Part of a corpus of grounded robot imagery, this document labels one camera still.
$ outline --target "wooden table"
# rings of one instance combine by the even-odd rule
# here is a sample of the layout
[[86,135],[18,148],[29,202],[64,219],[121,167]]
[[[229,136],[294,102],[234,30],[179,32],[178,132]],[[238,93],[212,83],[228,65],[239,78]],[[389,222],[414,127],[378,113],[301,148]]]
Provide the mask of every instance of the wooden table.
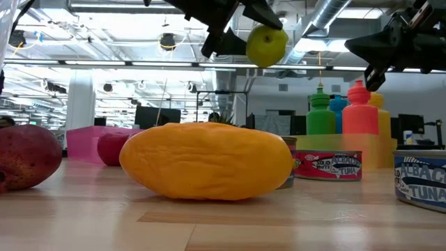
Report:
[[446,250],[446,215],[362,182],[296,179],[239,202],[171,200],[121,168],[64,161],[37,188],[0,195],[0,250]]

